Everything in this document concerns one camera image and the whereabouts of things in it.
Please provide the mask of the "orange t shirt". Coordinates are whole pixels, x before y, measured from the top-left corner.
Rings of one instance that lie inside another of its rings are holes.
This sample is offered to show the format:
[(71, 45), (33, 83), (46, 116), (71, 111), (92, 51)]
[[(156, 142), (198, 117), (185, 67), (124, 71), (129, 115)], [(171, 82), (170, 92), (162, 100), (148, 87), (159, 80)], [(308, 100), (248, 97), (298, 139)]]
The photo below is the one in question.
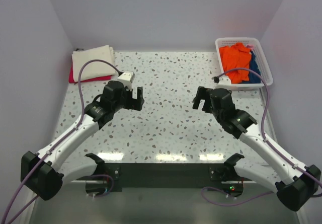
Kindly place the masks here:
[[(233, 68), (249, 68), (252, 59), (250, 51), (241, 42), (237, 42), (232, 46), (220, 47), (219, 53), (224, 72)], [(230, 78), (232, 84), (249, 81), (249, 72), (247, 70), (234, 70), (226, 75)]]

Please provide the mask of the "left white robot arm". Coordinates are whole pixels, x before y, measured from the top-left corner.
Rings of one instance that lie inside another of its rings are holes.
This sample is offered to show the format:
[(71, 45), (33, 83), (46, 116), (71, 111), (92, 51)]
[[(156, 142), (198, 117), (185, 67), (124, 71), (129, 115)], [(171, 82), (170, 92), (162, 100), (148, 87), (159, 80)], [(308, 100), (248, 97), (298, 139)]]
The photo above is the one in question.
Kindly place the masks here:
[(104, 161), (95, 154), (89, 164), (80, 164), (70, 170), (62, 170), (65, 160), (90, 136), (110, 122), (121, 109), (142, 110), (143, 88), (137, 88), (133, 97), (131, 84), (109, 81), (99, 96), (82, 111), (81, 116), (58, 139), (37, 153), (26, 152), (21, 159), (21, 182), (43, 200), (54, 197), (64, 184), (82, 177), (99, 180), (104, 175)]

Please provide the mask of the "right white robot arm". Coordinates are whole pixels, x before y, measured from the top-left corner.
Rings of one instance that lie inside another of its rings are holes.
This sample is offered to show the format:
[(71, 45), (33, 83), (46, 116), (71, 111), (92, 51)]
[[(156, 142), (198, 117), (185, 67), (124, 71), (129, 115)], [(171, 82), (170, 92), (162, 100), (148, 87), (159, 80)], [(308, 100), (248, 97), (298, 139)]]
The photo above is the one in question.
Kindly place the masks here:
[(223, 130), (245, 143), (269, 164), (268, 168), (252, 164), (241, 154), (224, 162), (224, 174), (230, 180), (244, 177), (269, 189), (289, 210), (298, 211), (311, 198), (318, 197), (321, 170), (297, 160), (270, 138), (262, 125), (248, 112), (237, 109), (231, 91), (199, 87), (193, 109), (212, 114)]

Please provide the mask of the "folded cream t shirt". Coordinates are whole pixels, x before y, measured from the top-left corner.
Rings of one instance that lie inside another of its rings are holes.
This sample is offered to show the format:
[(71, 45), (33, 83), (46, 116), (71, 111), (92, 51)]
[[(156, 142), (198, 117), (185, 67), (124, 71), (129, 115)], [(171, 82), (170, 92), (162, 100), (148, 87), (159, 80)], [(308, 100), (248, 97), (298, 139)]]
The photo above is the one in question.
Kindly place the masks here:
[[(104, 60), (114, 65), (114, 49), (109, 45), (82, 50), (74, 51), (71, 55), (72, 67), (73, 67), (73, 78), (78, 82), (78, 75), (85, 63), (90, 60), (99, 59)], [(109, 65), (103, 62), (92, 62), (88, 64), (82, 72), (80, 80), (87, 80), (102, 76), (113, 76), (117, 72)]]

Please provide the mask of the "navy blue t shirt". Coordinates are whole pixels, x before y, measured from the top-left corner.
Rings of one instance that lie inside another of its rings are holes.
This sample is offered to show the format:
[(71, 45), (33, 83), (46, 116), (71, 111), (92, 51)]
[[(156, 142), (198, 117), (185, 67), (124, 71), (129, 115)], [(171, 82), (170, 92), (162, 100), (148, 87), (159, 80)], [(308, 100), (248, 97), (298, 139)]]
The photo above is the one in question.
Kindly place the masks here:
[[(249, 63), (249, 69), (256, 72), (258, 75), (261, 75), (258, 64), (256, 62), (256, 56), (252, 50), (250, 51), (250, 53), (251, 53), (252, 57), (251, 57), (251, 60)], [(261, 79), (258, 76), (256, 76), (255, 74), (253, 74), (251, 72), (248, 72), (248, 73), (249, 73), (249, 75), (248, 75), (249, 80), (242, 81), (242, 84), (260, 84), (261, 83)]]

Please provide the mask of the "folded magenta t shirt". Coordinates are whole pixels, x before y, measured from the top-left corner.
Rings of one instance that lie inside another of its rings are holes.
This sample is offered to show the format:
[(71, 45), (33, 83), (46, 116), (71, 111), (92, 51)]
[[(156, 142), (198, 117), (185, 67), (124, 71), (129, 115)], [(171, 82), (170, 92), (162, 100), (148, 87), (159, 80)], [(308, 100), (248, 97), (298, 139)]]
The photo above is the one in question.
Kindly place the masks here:
[[(94, 82), (94, 81), (108, 81), (111, 79), (112, 76), (102, 76), (102, 77), (96, 77), (96, 78), (91, 78), (91, 79), (87, 79), (87, 80), (82, 80), (81, 82)], [(69, 73), (69, 78), (68, 78), (68, 82), (70, 84), (76, 84), (77, 81), (73, 78), (73, 67), (71, 66), (70, 68), (70, 73)]]

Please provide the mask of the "pink t shirt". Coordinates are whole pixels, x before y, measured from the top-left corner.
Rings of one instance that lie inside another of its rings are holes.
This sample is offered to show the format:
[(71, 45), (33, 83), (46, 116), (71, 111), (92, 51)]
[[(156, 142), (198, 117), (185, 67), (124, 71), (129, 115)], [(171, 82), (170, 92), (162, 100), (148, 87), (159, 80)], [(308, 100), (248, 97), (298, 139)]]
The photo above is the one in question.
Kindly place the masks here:
[(249, 49), (251, 49), (251, 50), (254, 49), (254, 45), (252, 45), (252, 44), (248, 44), (246, 47), (249, 48)]

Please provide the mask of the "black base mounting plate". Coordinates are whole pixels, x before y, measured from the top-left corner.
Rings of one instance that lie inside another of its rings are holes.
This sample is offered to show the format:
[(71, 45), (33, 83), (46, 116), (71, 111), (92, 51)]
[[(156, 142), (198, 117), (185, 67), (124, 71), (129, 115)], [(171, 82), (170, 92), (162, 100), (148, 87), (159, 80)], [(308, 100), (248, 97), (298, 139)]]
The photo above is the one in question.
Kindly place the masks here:
[(234, 197), (244, 191), (244, 179), (224, 164), (183, 163), (105, 163), (98, 164), (90, 177), (96, 180), (86, 184), (86, 192), (103, 194), (112, 188), (120, 192), (124, 188), (197, 188), (215, 187)]

